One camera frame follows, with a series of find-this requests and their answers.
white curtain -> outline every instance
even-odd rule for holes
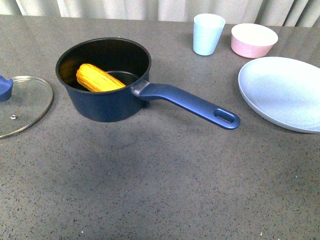
[[[320,27],[320,0],[0,0],[0,14],[192,22],[213,13],[227,24]]]

yellow corn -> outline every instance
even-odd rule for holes
[[[80,66],[76,72],[76,80],[91,92],[107,92],[126,86],[109,73],[89,63]]]

glass lid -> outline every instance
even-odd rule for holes
[[[15,76],[11,97],[0,102],[0,139],[35,124],[48,111],[54,97],[51,86],[34,76]]]

plate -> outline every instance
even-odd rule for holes
[[[241,68],[238,84],[246,103],[271,123],[300,133],[320,132],[320,68],[262,57]]]

light blue cup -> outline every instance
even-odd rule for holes
[[[226,20],[218,15],[202,13],[194,17],[193,50],[208,56],[214,53]]]

